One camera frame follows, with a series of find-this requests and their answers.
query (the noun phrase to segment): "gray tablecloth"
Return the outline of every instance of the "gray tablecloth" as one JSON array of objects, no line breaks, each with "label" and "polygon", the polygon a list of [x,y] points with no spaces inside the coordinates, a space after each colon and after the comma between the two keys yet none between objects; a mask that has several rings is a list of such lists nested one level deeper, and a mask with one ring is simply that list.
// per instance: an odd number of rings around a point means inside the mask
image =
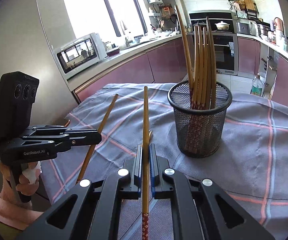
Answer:
[{"label": "gray tablecloth", "polygon": [[[288,236],[288,107],[233,94],[217,152],[204,159],[182,154],[176,144],[174,113],[167,101],[173,84],[147,84],[149,125],[156,153],[188,178],[210,178],[228,192],[277,240]],[[85,178],[104,179],[136,153],[142,141],[143,84],[109,84],[68,114],[70,128],[97,128],[115,93],[115,103]],[[73,147],[42,162],[42,178],[52,203],[75,184],[88,146]],[[172,239],[169,200],[149,203],[150,239]],[[119,239],[141,239],[141,201],[122,204]]]}]

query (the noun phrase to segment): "oven door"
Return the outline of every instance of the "oven door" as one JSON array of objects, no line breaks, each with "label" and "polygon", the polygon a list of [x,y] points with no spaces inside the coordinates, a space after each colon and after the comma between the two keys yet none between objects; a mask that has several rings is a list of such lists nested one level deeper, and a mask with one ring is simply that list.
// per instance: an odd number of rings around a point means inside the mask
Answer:
[{"label": "oven door", "polygon": [[235,69],[236,52],[232,36],[214,35],[217,73],[237,75]]}]

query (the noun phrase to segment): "finger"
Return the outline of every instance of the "finger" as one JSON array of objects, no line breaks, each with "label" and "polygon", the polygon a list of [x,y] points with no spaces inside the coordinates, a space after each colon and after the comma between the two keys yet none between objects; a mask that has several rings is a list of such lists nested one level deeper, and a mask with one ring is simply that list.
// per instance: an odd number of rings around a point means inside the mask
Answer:
[{"label": "finger", "polygon": [[0,163],[0,172],[2,173],[3,177],[6,178],[8,181],[11,179],[10,168],[3,163]]},{"label": "finger", "polygon": [[38,165],[38,162],[28,163],[27,165],[28,165],[30,170],[33,170],[36,167],[36,165]]},{"label": "finger", "polygon": [[23,174],[20,175],[20,177],[19,177],[19,182],[20,182],[21,184],[29,184],[29,183],[30,183],[30,181],[28,180],[28,178],[25,177]]},{"label": "finger", "polygon": [[16,189],[17,191],[20,191],[23,195],[32,196],[37,191],[38,187],[39,187],[39,183],[36,182],[32,185],[17,184]]}]

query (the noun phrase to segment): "utensil holder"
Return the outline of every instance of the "utensil holder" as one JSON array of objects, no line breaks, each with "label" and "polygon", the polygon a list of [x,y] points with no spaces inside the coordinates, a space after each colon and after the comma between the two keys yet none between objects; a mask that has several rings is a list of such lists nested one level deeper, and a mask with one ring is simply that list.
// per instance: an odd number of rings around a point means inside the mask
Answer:
[{"label": "utensil holder", "polygon": [[177,145],[181,152],[193,158],[212,155],[219,147],[226,110],[232,96],[223,84],[216,83],[215,108],[191,109],[188,81],[174,85],[168,92],[168,101],[174,109]]}]

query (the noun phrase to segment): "countertop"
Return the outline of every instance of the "countertop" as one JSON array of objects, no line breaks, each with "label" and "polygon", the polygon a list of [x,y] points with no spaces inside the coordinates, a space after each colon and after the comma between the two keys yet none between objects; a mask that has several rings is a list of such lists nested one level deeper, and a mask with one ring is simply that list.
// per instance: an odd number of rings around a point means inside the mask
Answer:
[{"label": "countertop", "polygon": [[141,44],[139,46],[130,48],[130,49],[124,49],[121,50],[119,54],[111,56],[106,58],[105,60],[90,66],[89,68],[81,71],[80,73],[74,75],[72,78],[68,80],[68,87],[70,91],[75,90],[82,84],[84,84],[86,81],[90,80],[94,76],[98,75],[99,73],[103,72],[104,70],[122,62],[123,60],[126,60],[132,56],[135,56],[136,54],[139,54],[141,52],[145,52],[145,50],[153,48],[155,46],[158,46],[160,44],[163,44],[165,42],[177,39],[182,37],[182,34],[178,34],[176,36],[172,37],[163,37],[158,38],[157,40],[150,41],[144,44]]},{"label": "countertop", "polygon": [[239,34],[239,33],[237,34],[237,36],[238,37],[243,37],[243,38],[249,38],[249,39],[257,40],[257,41],[263,43],[264,45],[272,48],[274,51],[277,51],[279,54],[281,54],[286,59],[288,59],[288,52],[282,50],[279,46],[276,46],[273,43],[270,43],[270,42],[262,40],[260,37],[256,37],[256,36],[252,36],[252,35]]}]

